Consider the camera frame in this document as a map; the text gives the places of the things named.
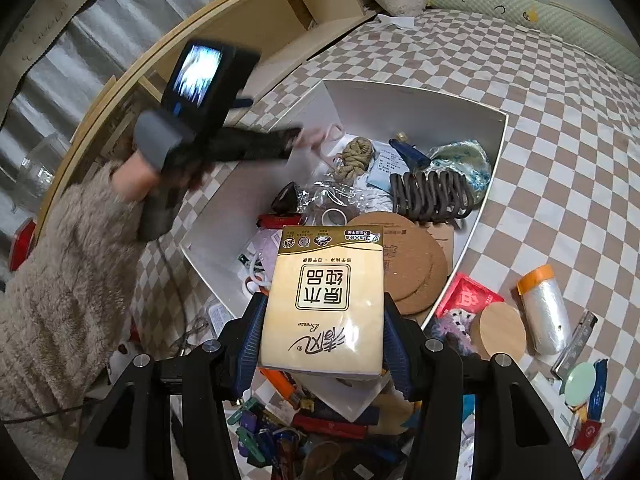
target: red packet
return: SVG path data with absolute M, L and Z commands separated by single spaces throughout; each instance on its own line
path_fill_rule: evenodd
M 366 426 L 358 426 L 357 424 L 351 424 L 350 422 L 333 422 L 332 420 L 311 418 L 310 416 L 300 415 L 299 413 L 296 413 L 293 417 L 291 425 L 294 428 L 300 428 L 307 433 L 325 433 L 341 438 L 362 440 L 367 436 Z
M 585 423 L 580 427 L 580 433 L 575 437 L 574 449 L 587 451 L 600 433 L 601 426 L 602 423 L 596 420 L 585 421 Z
M 461 308 L 472 314 L 478 314 L 494 301 L 504 301 L 504 298 L 472 280 L 466 274 L 457 272 L 436 308 L 436 317 L 442 317 L 452 308 Z

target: round wooden lid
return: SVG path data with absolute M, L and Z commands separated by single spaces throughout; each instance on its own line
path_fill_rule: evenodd
M 382 211 L 359 215 L 348 225 L 384 228 L 385 291 L 396 302 L 400 314 L 415 314 L 436 300 L 447 281 L 447 259 L 425 229 L 400 215 Z M 401 308 L 400 301 L 409 296 L 415 297 Z
M 501 301 L 488 304 L 476 316 L 471 323 L 470 336 L 484 359 L 501 352 L 518 362 L 527 346 L 527 334 L 520 313 Z

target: screw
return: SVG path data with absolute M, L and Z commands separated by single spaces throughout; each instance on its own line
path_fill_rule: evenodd
M 444 348 L 442 341 L 439 339 L 427 339 L 424 345 L 427 347 L 427 350 L 431 350 L 432 352 L 439 352 Z
M 220 346 L 220 341 L 217 339 L 209 339 L 202 344 L 202 349 L 211 354 L 220 350 Z
M 144 368 L 151 361 L 151 357 L 148 354 L 139 354 L 133 358 L 133 364 L 138 368 Z
M 497 354 L 495 356 L 495 362 L 506 368 L 507 366 L 510 366 L 513 361 L 507 354 Z

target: hand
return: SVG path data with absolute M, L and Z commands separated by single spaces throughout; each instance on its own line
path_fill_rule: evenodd
M 188 186 L 195 190 L 202 186 L 204 173 L 213 169 L 213 164 L 188 176 L 170 177 L 160 174 L 144 159 L 140 150 L 131 155 L 111 176 L 111 185 L 125 202 L 140 202 L 154 186 L 169 179 L 172 186 Z
M 328 128 L 302 128 L 299 136 L 293 142 L 296 148 L 311 147 L 319 152 L 324 142 L 341 139 L 344 136 L 344 129 L 340 124 L 332 124 Z

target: person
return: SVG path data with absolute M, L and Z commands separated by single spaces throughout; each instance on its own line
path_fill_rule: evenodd
M 82 404 L 120 342 L 145 247 L 136 240 L 140 201 L 159 182 L 135 152 L 71 186 L 51 211 L 0 304 L 2 420 Z M 60 479 L 78 418 L 68 412 L 6 429 L 39 478 Z

